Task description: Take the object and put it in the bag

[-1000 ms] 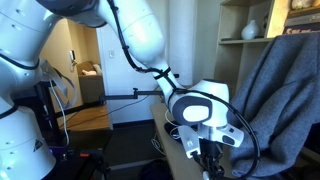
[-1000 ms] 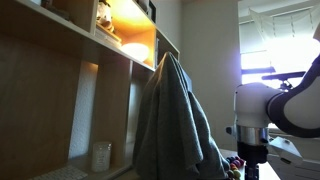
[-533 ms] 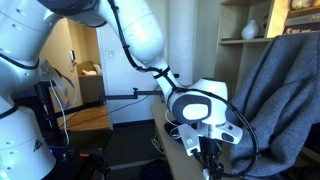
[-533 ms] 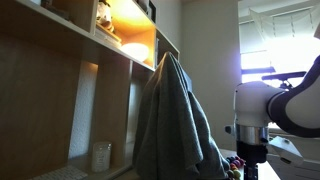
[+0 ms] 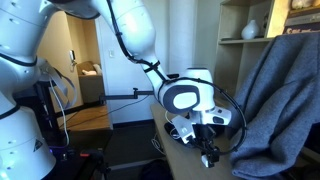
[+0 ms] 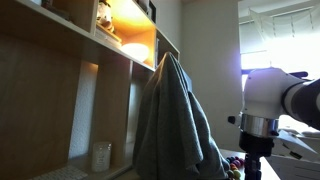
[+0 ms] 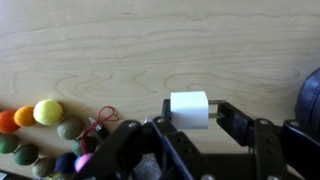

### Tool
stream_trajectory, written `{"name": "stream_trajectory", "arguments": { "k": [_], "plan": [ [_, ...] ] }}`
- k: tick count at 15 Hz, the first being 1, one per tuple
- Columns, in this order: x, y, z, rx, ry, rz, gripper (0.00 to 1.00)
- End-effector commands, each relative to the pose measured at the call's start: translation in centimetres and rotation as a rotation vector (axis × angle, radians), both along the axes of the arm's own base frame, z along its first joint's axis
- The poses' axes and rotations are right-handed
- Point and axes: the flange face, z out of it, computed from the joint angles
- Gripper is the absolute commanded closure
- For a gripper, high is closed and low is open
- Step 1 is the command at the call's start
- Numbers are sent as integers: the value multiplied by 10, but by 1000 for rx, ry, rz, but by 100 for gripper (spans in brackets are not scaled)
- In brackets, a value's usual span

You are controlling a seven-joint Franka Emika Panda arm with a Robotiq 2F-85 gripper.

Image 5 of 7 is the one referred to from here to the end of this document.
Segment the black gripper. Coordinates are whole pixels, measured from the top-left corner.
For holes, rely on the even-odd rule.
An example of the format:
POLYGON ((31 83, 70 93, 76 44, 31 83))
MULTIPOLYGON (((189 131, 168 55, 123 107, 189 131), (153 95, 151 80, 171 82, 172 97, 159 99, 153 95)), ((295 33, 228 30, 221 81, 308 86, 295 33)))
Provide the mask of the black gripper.
POLYGON ((219 149, 214 145, 213 139, 216 132, 210 125, 195 124, 193 126, 195 138, 191 144, 201 150, 203 155, 207 155, 212 164, 219 161, 219 149))

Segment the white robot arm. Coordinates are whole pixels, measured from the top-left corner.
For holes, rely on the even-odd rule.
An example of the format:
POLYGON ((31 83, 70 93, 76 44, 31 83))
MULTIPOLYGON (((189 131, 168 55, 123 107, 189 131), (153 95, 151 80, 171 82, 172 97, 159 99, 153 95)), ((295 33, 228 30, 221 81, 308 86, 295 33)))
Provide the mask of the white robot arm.
POLYGON ((175 117, 182 141, 196 140, 195 128, 227 125, 231 112, 215 105, 214 84, 205 68, 189 68, 170 79, 155 55, 155 30, 141 0, 0 0, 0 134, 1 180, 41 180, 56 165, 34 111, 19 105, 14 94, 37 82, 53 82, 64 94, 70 66, 51 65, 37 56, 42 37, 55 13, 80 19, 103 17, 123 53, 139 64, 160 105, 175 117))

